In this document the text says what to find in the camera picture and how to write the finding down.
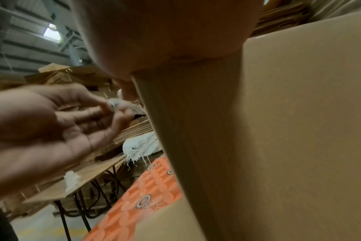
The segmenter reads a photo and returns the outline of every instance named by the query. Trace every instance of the bright window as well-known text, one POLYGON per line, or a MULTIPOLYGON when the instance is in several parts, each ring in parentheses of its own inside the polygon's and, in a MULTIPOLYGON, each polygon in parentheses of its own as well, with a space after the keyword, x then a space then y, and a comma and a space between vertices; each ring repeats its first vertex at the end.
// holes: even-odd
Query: bright window
POLYGON ((49 26, 49 28, 47 28, 44 31, 43 36, 46 36, 46 37, 51 38, 53 40, 56 40, 56 42, 60 41, 61 37, 60 37, 59 32, 51 29, 51 28, 56 29, 56 26, 53 25, 52 23, 50 23, 48 26, 49 26))

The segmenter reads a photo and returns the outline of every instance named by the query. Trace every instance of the table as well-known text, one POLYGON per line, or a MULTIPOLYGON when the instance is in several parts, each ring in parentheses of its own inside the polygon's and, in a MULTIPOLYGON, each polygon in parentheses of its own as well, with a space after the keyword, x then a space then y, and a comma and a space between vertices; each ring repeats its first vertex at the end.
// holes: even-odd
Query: table
POLYGON ((65 180, 61 180, 51 187, 43 190, 42 192, 36 194, 35 196, 25 200, 23 203, 36 203, 36 202, 53 202, 59 209, 61 220, 63 222, 65 234, 67 236, 68 241, 71 241, 71 237, 69 235, 69 230, 67 226, 67 222, 65 221, 65 216, 68 217, 76 217, 81 216, 83 219, 83 222, 88 230, 88 232, 91 230, 90 225, 88 223, 88 218, 95 218, 96 216, 91 216, 88 211, 89 209, 95 205, 91 205, 90 207, 87 207, 84 201, 83 193, 81 192, 81 187, 83 187, 88 182, 91 182, 91 184, 98 190, 98 196, 100 197, 100 194, 105 199, 107 208, 111 208, 111 203, 109 202, 107 196, 104 194, 103 190, 101 189, 99 183, 96 180, 96 177, 104 172, 108 172, 110 175, 113 176, 113 179, 115 180, 116 187, 120 186, 123 191, 126 191, 124 186, 120 183, 120 181, 117 179, 117 171, 116 166, 121 166, 126 159, 126 155, 118 156, 115 158, 112 158, 110 160, 106 160, 103 162, 98 162, 89 166, 84 167, 83 169, 77 171, 76 173, 80 176, 79 181, 76 186, 73 188, 66 190, 67 185, 65 183, 65 180), (76 207, 79 211, 79 215, 73 215, 66 212, 66 210, 63 208, 60 200, 65 199, 69 196, 72 196, 74 198, 76 207))

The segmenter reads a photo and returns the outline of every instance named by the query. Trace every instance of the dark trousers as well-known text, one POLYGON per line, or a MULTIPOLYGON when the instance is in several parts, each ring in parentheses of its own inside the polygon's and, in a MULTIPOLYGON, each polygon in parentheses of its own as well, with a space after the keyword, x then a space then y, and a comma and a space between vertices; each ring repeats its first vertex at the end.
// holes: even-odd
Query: dark trousers
POLYGON ((0 241, 18 241, 18 237, 14 232, 6 215, 0 209, 0 241))

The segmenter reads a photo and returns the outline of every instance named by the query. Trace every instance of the metal roof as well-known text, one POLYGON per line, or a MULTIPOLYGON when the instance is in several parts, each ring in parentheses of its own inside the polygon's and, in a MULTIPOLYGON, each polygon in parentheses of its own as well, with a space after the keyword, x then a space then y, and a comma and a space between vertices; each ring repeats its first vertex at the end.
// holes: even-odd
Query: metal roof
POLYGON ((0 73, 28 75, 49 63, 90 63, 66 0, 0 0, 0 73), (62 40, 43 33, 56 25, 62 40))

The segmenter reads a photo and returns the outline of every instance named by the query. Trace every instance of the concrete floor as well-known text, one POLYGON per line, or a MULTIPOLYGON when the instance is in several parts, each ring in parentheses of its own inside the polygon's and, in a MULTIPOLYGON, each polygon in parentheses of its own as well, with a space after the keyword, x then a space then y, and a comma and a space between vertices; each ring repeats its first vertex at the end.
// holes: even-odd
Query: concrete floor
MULTIPOLYGON (((11 222, 19 241, 66 241, 63 224, 60 216, 54 217, 54 206, 48 205, 31 217, 18 218, 11 222)), ((104 214, 95 219, 88 219, 91 227, 94 227, 104 214)), ((81 217, 66 217, 72 241, 81 241, 87 234, 87 230, 81 217)))

